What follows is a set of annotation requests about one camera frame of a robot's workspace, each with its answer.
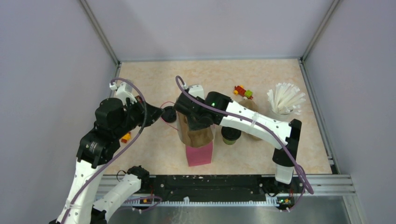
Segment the gray wall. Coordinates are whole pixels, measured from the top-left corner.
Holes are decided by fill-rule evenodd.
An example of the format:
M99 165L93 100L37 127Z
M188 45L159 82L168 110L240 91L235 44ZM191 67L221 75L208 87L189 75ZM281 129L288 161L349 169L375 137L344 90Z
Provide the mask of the gray wall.
M77 0L0 6L0 223L48 223L115 66Z
M307 69L370 223L394 223L396 1L343 1Z
M332 0L88 0L120 60L300 57Z

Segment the pink container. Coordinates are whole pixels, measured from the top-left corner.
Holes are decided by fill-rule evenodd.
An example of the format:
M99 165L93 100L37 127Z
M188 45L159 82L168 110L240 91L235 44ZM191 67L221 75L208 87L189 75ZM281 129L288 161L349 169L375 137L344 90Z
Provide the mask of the pink container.
M212 162L213 141L206 146L194 148L186 146L186 156L189 167L209 164Z

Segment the brown bag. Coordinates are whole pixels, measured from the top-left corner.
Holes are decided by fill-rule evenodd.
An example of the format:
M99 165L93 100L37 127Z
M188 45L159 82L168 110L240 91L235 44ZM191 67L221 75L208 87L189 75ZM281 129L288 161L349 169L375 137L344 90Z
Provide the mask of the brown bag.
M258 107L257 104L256 104L254 101L252 101L251 99L244 99L243 101L240 101L239 104L240 104L241 106L246 107L246 108L249 109L249 110L254 111L254 112L258 112L258 111L259 111L259 107ZM251 134L248 134L248 135L249 135L253 140L257 140L257 141L262 140L262 139L260 139L260 138L257 138L256 136L251 135Z
M178 132L182 143L187 146L199 148L206 146L213 140L213 132L210 127L191 131L188 127L187 117L177 112Z

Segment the metal frame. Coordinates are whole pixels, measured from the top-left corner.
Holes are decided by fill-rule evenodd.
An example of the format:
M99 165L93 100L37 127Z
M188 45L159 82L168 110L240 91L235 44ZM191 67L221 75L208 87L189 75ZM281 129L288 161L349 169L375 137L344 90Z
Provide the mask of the metal frame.
M302 61L306 61L309 54L311 53L313 47L318 41L319 37L323 34L323 31L327 27L328 22L330 21L331 17L334 15L335 10L339 6L342 0L333 0L332 4L330 5L329 10L327 11L325 17L323 18L322 22L320 23L318 29L316 30L313 38L311 39L310 43L308 44L307 49L305 50L303 56L301 57Z
M319 102L315 94L315 90L312 86L311 78L305 67L305 63L301 59L298 60L298 63L300 65L301 73L303 74L305 86L307 87L308 96L312 104L313 112L315 113L316 122L318 123L320 135L322 136L322 141L327 152L330 167L332 167L333 174L340 174L340 171L338 170L337 167L338 164L337 159L335 158L334 153L332 151L332 142L327 136L328 131L326 128L325 120L323 119L322 111L320 109Z
M106 38L106 35L104 34L102 28L100 27L99 22L95 18L91 8L89 7L89 4L87 3L86 0L78 0L81 7L83 8L84 12L87 15L88 20L90 21L92 28L94 29L95 33L98 35L98 38L103 44L103 47L111 57L112 61L114 64L117 66L116 72L115 72L115 77L118 77L120 74L120 69L121 69L121 62L117 58L113 48L111 47L111 44L109 43L108 39ZM305 61L309 57L312 49L315 47L318 39L322 35L323 31L325 30L329 20L333 16L334 12L340 5L342 0L333 0L329 10L327 11L326 15L324 16L320 26L318 27L315 35L311 39L307 49L305 50L304 54L301 56L299 59L299 65L301 72L303 74L304 82L307 87L308 95L310 97L312 107L316 116L316 120L319 126L319 130L322 136L323 143L325 145L325 149L329 158L329 164L332 167L333 174L332 175L308 175L308 180L312 184L315 194L313 196L320 196L320 197L329 197L329 196L342 196L344 199L344 203L346 206L346 212L349 215L350 222L352 224L365 224L367 223L364 212L360 206L359 200L357 198L356 192L354 185L352 183L350 175L339 175L339 170L337 168L337 160L335 158L335 155L332 151L332 143L330 141L330 138L327 136L327 129L326 129L326 124L323 119L323 115L320 109L320 105L318 103L318 99L316 97L314 88L311 83L311 78L309 75L309 72L307 71L305 67ZM262 175L262 177L268 177L268 176L273 176L273 175ZM109 191L109 189L113 188L117 184L116 177L114 175L104 175L100 185L99 189L97 192L97 196L101 197L103 196L106 192ZM180 203L172 202L172 203L163 203L162 206L186 206L187 204L191 204L192 202L189 201L183 201ZM246 203L221 203L220 205L216 205L215 203L206 203L203 204L203 206L262 206L263 203L251 203L251 204L246 204Z
M89 4L86 2L86 0L78 0L80 3L82 9L84 10L85 14L88 17L89 22L92 25L93 30L95 33L98 35L99 40L102 42L103 47L111 57L112 61L114 62L115 65L119 65L120 61L118 60L117 56L114 53L114 50L112 46L110 45L105 33L103 32L102 28L99 25L98 20L96 20L95 15L93 14L91 8L89 7Z

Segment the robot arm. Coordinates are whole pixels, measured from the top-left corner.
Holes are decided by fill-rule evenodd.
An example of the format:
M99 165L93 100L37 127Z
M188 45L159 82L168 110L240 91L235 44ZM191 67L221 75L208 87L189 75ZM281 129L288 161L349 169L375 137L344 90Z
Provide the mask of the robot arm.
M110 84L110 88L118 89L116 84ZM140 189L143 178L148 176L143 168L133 167L119 185L92 207L106 164L120 148L119 139L130 130L143 125L145 109L142 99L134 97L131 90L125 82L121 83L115 95L117 98L103 100L95 111L93 129L80 141L76 172L66 204L60 216L50 224L105 224L115 210ZM147 102L145 107L147 117L144 127L148 127L160 118L164 110ZM93 176L95 177L81 191Z
M268 118L241 106L237 102L233 101L230 97L218 92L209 92L206 98L203 99L200 97L203 95L203 93L196 93L196 87L199 86L200 85L192 85L185 91L197 101L205 104L206 106L223 112L238 114L242 117L250 119L252 122L212 111L206 107L194 103L186 95L181 93L174 105L174 108L176 111L187 116L190 129L199 130L209 127L212 124L216 124L242 130L248 134L252 134L271 143L276 148L272 158L272 160L276 163L275 178L279 182L289 184L294 171L293 162L290 160L286 152L282 149L281 145L278 141L276 141L273 135L255 123L259 122L268 127L275 135L279 137L293 158L296 159L301 122L294 119L290 123L287 123Z

